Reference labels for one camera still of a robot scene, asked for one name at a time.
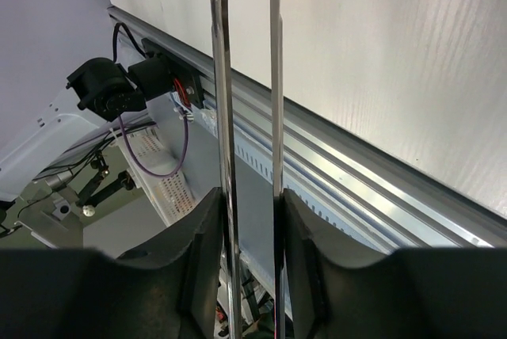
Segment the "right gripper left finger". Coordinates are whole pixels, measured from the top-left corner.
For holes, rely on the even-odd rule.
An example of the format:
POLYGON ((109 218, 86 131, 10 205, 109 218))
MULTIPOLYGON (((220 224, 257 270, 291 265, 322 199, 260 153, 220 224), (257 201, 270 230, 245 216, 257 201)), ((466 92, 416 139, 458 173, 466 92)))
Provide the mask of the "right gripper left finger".
POLYGON ((4 338, 211 338, 223 194, 111 258, 91 249, 1 253, 4 338))

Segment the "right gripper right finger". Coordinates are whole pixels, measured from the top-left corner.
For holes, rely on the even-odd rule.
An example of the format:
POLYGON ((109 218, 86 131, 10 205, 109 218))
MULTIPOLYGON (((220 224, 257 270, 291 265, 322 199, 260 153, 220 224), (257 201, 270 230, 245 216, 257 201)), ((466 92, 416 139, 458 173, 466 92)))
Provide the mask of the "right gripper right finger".
POLYGON ((503 248, 376 251, 284 191, 284 252, 298 338, 503 338, 503 248))

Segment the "metal tongs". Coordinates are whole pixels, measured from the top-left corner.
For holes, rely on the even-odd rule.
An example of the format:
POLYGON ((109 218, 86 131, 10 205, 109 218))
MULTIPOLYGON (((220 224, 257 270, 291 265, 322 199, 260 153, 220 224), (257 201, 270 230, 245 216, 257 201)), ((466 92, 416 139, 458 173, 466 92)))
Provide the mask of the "metal tongs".
MULTIPOLYGON (((226 204, 227 223, 224 229, 227 292, 229 299, 229 330, 232 338, 242 337, 240 246, 234 153, 234 133, 241 124, 255 124, 265 112, 249 100, 238 99, 233 93, 228 0, 210 0, 212 12, 212 48, 214 60, 215 103, 219 140, 221 189, 226 204)), ((273 227, 273 313, 274 336, 285 336, 284 285, 284 92, 283 92, 283 19, 281 0, 269 0, 273 213, 264 222, 273 227)))

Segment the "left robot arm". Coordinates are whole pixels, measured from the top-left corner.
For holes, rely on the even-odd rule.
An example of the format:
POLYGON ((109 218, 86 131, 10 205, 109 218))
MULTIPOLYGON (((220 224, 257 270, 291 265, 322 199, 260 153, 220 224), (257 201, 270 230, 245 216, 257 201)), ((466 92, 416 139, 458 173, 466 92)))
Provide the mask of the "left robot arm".
POLYGON ((124 69, 111 59, 90 59, 67 79, 66 88, 1 149, 1 211, 25 186, 85 135, 124 112, 140 112, 168 93, 167 64, 145 59, 124 69))

